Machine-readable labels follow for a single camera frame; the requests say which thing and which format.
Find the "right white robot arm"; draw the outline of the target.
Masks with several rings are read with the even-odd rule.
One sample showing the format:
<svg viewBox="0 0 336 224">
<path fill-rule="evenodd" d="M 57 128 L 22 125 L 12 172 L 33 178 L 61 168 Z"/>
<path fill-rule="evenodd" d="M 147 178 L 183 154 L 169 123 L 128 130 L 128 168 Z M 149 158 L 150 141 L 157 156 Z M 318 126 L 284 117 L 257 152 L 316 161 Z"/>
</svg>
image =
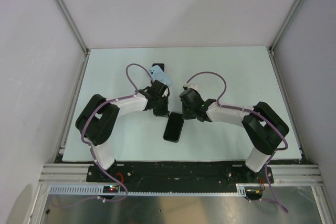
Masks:
<svg viewBox="0 0 336 224">
<path fill-rule="evenodd" d="M 254 107 L 219 104 L 214 99 L 180 97 L 185 119 L 201 122 L 223 122 L 243 127 L 253 144 L 243 168 L 243 178 L 253 183 L 261 177 L 261 169 L 275 152 L 287 150 L 285 136 L 289 133 L 286 123 L 264 103 Z"/>
</svg>

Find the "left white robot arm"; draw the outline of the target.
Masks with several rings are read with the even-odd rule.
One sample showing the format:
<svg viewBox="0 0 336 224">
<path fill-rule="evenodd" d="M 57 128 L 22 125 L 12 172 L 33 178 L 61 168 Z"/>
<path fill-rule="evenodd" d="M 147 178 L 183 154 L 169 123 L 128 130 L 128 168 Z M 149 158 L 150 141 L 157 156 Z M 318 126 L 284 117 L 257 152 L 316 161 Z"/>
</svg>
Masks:
<svg viewBox="0 0 336 224">
<path fill-rule="evenodd" d="M 112 166 L 115 158 L 107 143 L 117 119 L 133 112 L 161 109 L 168 97 L 168 88 L 162 91 L 146 88 L 136 94 L 111 100 L 99 94 L 91 97 L 75 126 L 83 137 L 82 141 L 89 146 L 94 162 L 100 165 L 99 177 L 109 182 L 117 174 Z"/>
</svg>

